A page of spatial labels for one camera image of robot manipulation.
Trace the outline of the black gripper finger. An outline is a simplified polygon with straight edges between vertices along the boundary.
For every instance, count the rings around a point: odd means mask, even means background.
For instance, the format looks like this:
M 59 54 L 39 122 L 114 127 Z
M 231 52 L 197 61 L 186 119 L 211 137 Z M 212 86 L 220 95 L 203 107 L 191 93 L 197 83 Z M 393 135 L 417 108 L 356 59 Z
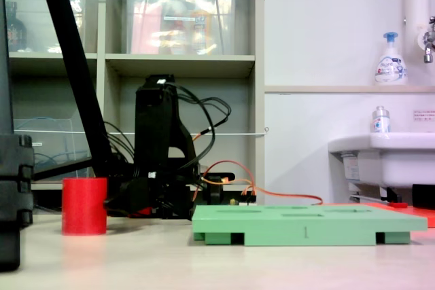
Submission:
M 128 216 L 128 188 L 124 186 L 109 187 L 104 199 L 104 208 L 112 217 Z

